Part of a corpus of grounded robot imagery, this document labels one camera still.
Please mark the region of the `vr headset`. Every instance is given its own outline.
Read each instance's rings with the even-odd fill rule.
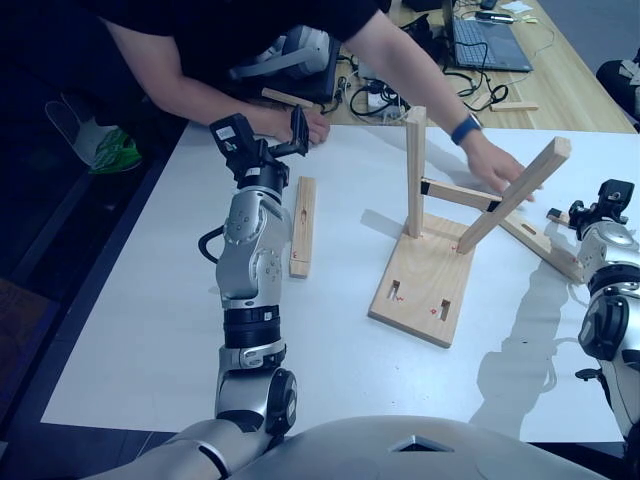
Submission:
[[[232,79],[273,75],[284,71],[294,79],[321,72],[329,64],[329,35],[326,32],[299,25],[282,35],[269,49],[258,55],[252,64],[230,70]]]

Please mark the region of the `white table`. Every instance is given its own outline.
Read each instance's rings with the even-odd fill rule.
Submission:
[[[572,140],[571,158],[520,212],[542,228],[549,208],[595,201],[608,178],[640,180],[637,135],[487,135],[525,164],[554,135]],[[439,129],[427,138],[427,175],[477,188],[462,151]],[[367,317],[407,213],[404,149],[399,127],[333,127],[307,158],[285,159],[290,210],[298,176],[317,179],[311,275],[283,279],[284,366],[299,384],[292,433],[343,417],[416,414],[471,420],[525,441],[620,440],[600,385],[574,376],[597,366],[575,341],[586,287],[569,286],[500,228],[476,250],[450,349]],[[208,130],[189,126],[87,320],[44,422],[179,431],[212,415],[223,314],[214,266],[196,242],[222,224],[234,188]],[[626,212],[636,230],[638,195]],[[479,214],[431,198],[425,210],[466,224]],[[564,227],[546,229],[576,245]]]

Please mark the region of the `human arm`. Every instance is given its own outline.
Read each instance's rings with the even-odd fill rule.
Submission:
[[[241,113],[256,133],[280,141],[291,138],[289,113],[232,98],[182,73],[180,54],[173,37],[137,32],[103,20],[134,77],[162,110],[209,125],[216,120]],[[329,124],[319,114],[306,111],[313,143],[323,142]]]
[[[346,47],[410,104],[426,106],[429,117],[448,134],[469,115],[431,57],[381,12],[349,39]],[[524,170],[479,130],[469,132],[460,146],[471,171],[499,192]]]

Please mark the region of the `laptop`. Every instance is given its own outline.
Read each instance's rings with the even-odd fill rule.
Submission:
[[[512,72],[533,70],[508,25],[453,18],[453,2],[443,0],[442,14],[447,38],[453,43],[453,60],[457,67]],[[486,46],[465,46],[460,43],[486,43]]]

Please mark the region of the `person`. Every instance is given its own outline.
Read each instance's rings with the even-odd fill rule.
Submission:
[[[596,78],[622,109],[631,115],[640,132],[640,48],[633,60],[610,60],[603,63]]]
[[[232,98],[215,85],[296,25],[328,32],[459,144],[470,170],[502,192],[524,167],[492,144],[436,63],[375,0],[81,0],[105,23],[133,75],[162,110],[209,125],[241,113],[258,134],[287,141],[289,114]],[[310,140],[329,123],[305,112]]]

